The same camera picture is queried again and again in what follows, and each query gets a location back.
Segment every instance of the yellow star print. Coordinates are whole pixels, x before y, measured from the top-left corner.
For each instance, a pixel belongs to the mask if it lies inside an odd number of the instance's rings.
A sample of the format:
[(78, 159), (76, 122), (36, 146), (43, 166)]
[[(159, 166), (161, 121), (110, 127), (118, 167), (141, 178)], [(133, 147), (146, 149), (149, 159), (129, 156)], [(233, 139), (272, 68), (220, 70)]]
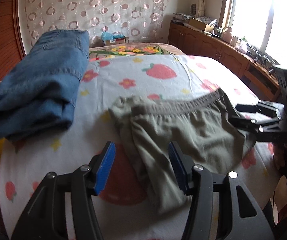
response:
[(109, 122), (109, 121), (111, 120), (108, 111), (105, 111), (105, 112), (100, 116), (100, 118), (101, 118), (101, 120), (102, 120), (103, 122)]
[(51, 147), (53, 148), (53, 151), (56, 152), (59, 147), (62, 146), (61, 142), (59, 139), (54, 139), (53, 143), (51, 144)]
[(135, 62), (135, 63), (141, 63), (141, 62), (143, 62), (144, 60), (141, 59), (141, 58), (135, 57), (132, 61)]
[(83, 91), (80, 92), (80, 95), (82, 95), (83, 97), (86, 96), (86, 95), (89, 95), (89, 94), (90, 93), (89, 93), (88, 89), (83, 90)]
[(181, 90), (181, 92), (183, 93), (183, 94), (189, 94), (190, 93), (190, 91), (188, 90), (188, 89), (186, 89), (186, 88), (184, 88), (183, 90)]
[(264, 168), (263, 175), (264, 175), (266, 178), (268, 177), (268, 171), (267, 171), (266, 168)]

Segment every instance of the bedspread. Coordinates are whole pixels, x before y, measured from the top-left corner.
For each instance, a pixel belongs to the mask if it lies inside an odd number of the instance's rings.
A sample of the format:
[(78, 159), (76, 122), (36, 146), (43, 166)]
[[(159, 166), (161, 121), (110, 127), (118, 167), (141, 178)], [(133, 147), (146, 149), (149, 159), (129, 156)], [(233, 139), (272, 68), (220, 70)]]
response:
[[(30, 196), (49, 171), (59, 175), (73, 172), (111, 140), (116, 143), (116, 158), (105, 190), (93, 197), (103, 237), (106, 240), (181, 239), (189, 205), (157, 215), (138, 183), (107, 109), (119, 96), (192, 99), (218, 87), (233, 105), (258, 101), (239, 78), (211, 58), (151, 55), (89, 62), (78, 92), (75, 120), (68, 131), (48, 132), (15, 145), (4, 143), (0, 206), (8, 235), (11, 236)], [(264, 119), (260, 114), (248, 117)], [(279, 180), (272, 145), (256, 143), (234, 170), (263, 208)], [(69, 194), (66, 200), (69, 239), (74, 239)]]

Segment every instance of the cabinet door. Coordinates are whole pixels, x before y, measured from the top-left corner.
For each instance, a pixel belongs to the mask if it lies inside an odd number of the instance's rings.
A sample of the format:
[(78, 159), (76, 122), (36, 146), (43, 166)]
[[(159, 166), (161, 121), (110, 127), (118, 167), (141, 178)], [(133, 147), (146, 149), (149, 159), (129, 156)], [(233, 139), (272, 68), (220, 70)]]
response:
[(218, 59), (220, 51), (221, 51), (220, 42), (206, 35), (202, 36), (202, 40), (199, 42), (199, 46), (197, 48), (198, 56)]
[(197, 55), (196, 46), (198, 39), (199, 37), (196, 34), (185, 33), (182, 51), (187, 55)]
[(229, 47), (223, 47), (218, 59), (221, 64), (239, 78), (242, 77), (248, 64), (248, 60), (243, 55)]
[(180, 30), (176, 28), (175, 24), (170, 24), (169, 36), (168, 36), (169, 44), (178, 47), (180, 37), (181, 37)]

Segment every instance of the olive green pants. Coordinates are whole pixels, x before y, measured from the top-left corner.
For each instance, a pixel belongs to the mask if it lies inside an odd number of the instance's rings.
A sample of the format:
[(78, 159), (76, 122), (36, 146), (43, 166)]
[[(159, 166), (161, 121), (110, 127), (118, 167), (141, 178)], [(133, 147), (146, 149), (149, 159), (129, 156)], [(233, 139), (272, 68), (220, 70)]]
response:
[(178, 187), (168, 157), (169, 142), (177, 141), (195, 163), (220, 174), (238, 165), (255, 143), (252, 134), (228, 122), (238, 114), (221, 89), (192, 101), (118, 98), (109, 113), (158, 213), (189, 200)]

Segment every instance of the floral blanket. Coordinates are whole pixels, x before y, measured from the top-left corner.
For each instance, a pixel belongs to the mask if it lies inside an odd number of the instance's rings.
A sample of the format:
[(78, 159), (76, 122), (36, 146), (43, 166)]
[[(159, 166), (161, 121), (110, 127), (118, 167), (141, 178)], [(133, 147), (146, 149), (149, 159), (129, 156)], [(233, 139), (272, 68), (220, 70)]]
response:
[(136, 56), (136, 55), (184, 55), (179, 49), (158, 43), (123, 43), (107, 47), (89, 49), (90, 61), (112, 58), (114, 56)]

